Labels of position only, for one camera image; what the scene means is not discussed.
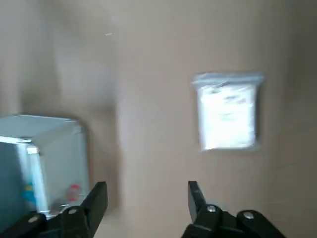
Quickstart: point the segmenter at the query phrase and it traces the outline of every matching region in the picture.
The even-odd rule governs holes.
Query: sealed pouch
[[[203,150],[246,149],[257,143],[260,73],[203,73],[195,76]]]

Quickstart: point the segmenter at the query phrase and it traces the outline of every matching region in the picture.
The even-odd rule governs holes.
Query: small box
[[[89,193],[85,135],[73,119],[0,118],[0,231],[36,210],[47,218]]]

